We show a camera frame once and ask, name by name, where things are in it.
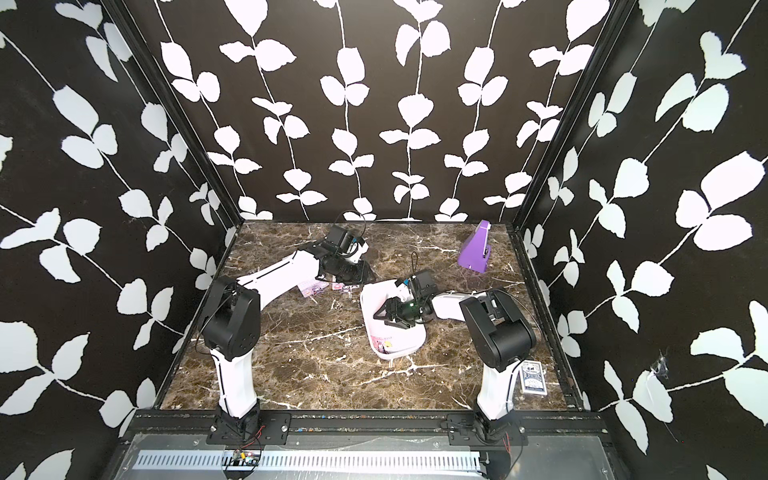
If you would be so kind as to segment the purple sticker sheet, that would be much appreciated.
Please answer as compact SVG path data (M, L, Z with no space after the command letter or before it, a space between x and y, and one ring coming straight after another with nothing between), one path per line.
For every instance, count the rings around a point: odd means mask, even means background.
M329 283L321 280L309 280L301 282L297 287L304 298L309 298L328 288Z

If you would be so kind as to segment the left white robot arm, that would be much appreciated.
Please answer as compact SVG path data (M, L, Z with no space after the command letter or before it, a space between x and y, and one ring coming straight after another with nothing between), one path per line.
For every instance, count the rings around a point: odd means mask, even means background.
M201 312L201 333L219 384L219 406L240 419L258 406L252 381L252 352L261 335L261 312L303 282L322 280L362 285L375 279L362 259L368 244L357 237L343 249L329 240L303 245L277 263L240 278L220 276L209 287Z

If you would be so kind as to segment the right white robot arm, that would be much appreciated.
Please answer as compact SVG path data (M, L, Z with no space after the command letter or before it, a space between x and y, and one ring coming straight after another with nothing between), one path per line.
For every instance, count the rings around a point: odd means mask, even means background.
M403 279L364 286L360 305L369 344L383 360L421 348L430 320L464 323L484 364L479 411L490 421L511 414L517 375L537 337L508 292L499 288L478 293L443 291L430 270L421 270Z

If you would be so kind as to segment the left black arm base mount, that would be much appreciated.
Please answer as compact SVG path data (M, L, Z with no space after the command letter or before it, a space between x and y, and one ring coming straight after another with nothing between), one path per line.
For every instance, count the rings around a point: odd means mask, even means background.
M235 418L216 411L206 443L232 448L284 445L292 416L284 411L257 411Z

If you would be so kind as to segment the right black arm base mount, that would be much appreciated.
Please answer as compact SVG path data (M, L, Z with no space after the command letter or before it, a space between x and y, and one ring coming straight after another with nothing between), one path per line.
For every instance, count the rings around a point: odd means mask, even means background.
M482 412L449 413L440 427L452 446L504 449L528 445L525 428L514 411L495 420L488 419Z

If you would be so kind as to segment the white plastic storage box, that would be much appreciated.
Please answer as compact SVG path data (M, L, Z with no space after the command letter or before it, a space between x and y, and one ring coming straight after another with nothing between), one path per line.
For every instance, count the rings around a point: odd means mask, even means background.
M399 280L367 284L360 295L360 304L369 344L382 360L391 361L415 353L427 338L423 324L396 326L387 314L388 300L407 303L413 299L408 287Z

